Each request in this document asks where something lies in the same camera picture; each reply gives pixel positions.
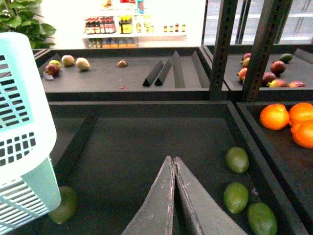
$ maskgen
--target metal shelf post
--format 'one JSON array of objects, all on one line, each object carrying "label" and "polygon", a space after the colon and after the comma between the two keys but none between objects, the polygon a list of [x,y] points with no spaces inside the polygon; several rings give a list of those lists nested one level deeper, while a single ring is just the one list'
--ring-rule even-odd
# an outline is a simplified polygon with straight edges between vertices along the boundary
[{"label": "metal shelf post", "polygon": [[242,101],[254,101],[257,97],[269,54],[287,7],[283,0],[264,1],[243,85]]},{"label": "metal shelf post", "polygon": [[220,100],[238,0],[222,0],[210,76],[210,100]]}]

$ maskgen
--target display tray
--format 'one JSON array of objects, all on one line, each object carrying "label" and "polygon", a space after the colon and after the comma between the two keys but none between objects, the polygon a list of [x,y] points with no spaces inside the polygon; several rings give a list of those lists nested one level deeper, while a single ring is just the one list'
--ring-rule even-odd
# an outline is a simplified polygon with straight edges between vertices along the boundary
[{"label": "display tray", "polygon": [[[204,47],[213,53],[211,47]],[[233,46],[230,48],[227,58],[227,65],[224,74],[224,82],[229,89],[229,100],[241,101],[243,84],[239,82],[236,75],[241,69],[241,58],[245,53],[251,52],[251,46]],[[304,54],[301,49],[311,52],[308,60],[308,53]],[[288,83],[298,80],[307,84],[307,87],[299,88],[269,88],[261,87],[258,92],[256,101],[301,101],[313,100],[313,51],[312,45],[274,45],[269,57],[265,72],[270,72],[270,66],[273,61],[279,60],[284,53],[292,53],[293,59],[287,63],[286,70],[278,77]]]},{"label": "display tray", "polygon": [[[298,212],[308,231],[313,232],[313,149],[298,146],[287,126],[280,131],[263,127],[259,115],[275,102],[237,103],[262,154]],[[298,102],[280,102],[289,110]]]},{"label": "display tray", "polygon": [[[49,61],[68,54],[86,58],[90,69],[62,68],[54,80],[45,79]],[[126,60],[128,66],[117,67],[120,60]],[[144,86],[157,64],[161,61],[165,68],[168,60],[172,65],[164,82],[155,85],[162,73],[158,70],[155,79],[150,78],[150,86]],[[49,101],[208,100],[207,60],[201,47],[50,50],[38,58]],[[225,84],[221,92],[221,99],[226,100]]]},{"label": "display tray", "polygon": [[[226,186],[241,182],[249,191],[248,205],[263,201],[272,208],[277,234],[307,234],[230,101],[51,102],[50,109],[59,139],[51,154],[59,158],[56,177],[60,186],[77,191],[77,213],[64,225],[45,215],[11,234],[122,234],[166,156],[179,156],[223,210]],[[69,149],[67,145],[73,150],[58,152]],[[249,156],[245,174],[232,173],[225,163],[233,146]],[[227,214],[253,234],[246,210]],[[174,235],[185,234],[178,218],[174,214]]]}]

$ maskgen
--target green plant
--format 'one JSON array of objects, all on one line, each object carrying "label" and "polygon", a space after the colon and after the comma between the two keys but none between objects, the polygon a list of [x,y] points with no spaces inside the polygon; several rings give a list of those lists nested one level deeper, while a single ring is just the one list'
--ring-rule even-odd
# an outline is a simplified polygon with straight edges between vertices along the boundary
[{"label": "green plant", "polygon": [[47,38],[56,29],[40,23],[36,13],[42,0],[0,0],[0,32],[18,32],[25,34],[32,48],[49,48],[54,43],[46,43]]}]

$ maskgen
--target lime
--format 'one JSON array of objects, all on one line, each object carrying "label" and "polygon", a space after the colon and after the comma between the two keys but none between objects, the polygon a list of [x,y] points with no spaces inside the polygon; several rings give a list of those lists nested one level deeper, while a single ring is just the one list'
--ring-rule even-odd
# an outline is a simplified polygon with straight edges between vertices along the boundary
[{"label": "lime", "polygon": [[77,194],[74,189],[67,186],[59,188],[61,203],[57,209],[51,211],[48,215],[50,219],[57,223],[63,224],[74,215],[77,207]]},{"label": "lime", "polygon": [[249,192],[240,183],[232,183],[224,191],[224,203],[232,214],[238,214],[244,210],[248,203]]},{"label": "lime", "polygon": [[226,154],[229,168],[238,174],[245,173],[249,168],[249,159],[246,151],[240,147],[232,147]]},{"label": "lime", "polygon": [[288,63],[290,60],[292,60],[292,54],[289,53],[282,54],[279,60],[283,61],[284,63]]},{"label": "lime", "polygon": [[248,221],[256,235],[275,235],[277,233],[277,220],[270,207],[257,202],[248,207]]}]

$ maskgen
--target shopping basket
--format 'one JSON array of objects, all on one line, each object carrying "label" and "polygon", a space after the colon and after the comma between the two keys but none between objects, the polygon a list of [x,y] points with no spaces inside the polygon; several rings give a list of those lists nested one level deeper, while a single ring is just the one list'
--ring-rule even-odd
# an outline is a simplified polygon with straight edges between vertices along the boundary
[{"label": "shopping basket", "polygon": [[56,130],[28,38],[0,33],[0,235],[61,202]]}]

